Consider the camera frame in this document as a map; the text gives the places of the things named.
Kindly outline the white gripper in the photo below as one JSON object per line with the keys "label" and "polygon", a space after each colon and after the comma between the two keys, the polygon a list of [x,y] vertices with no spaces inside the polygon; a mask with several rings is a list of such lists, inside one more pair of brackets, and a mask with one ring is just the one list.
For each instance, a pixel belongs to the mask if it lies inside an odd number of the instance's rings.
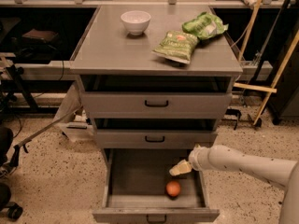
{"label": "white gripper", "polygon": [[192,168],[196,171],[211,169],[212,166],[208,159],[209,149],[207,147],[195,147],[188,160],[182,160],[169,170],[171,176],[184,175],[189,173]]}

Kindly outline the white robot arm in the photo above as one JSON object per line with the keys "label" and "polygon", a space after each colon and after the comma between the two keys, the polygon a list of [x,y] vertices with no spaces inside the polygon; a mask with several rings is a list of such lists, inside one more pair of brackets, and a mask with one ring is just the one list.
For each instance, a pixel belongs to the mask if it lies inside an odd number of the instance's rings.
{"label": "white robot arm", "polygon": [[247,155],[231,147],[196,146],[188,156],[169,170],[171,176],[192,170],[242,172],[284,190],[278,224],[299,224],[299,162]]}

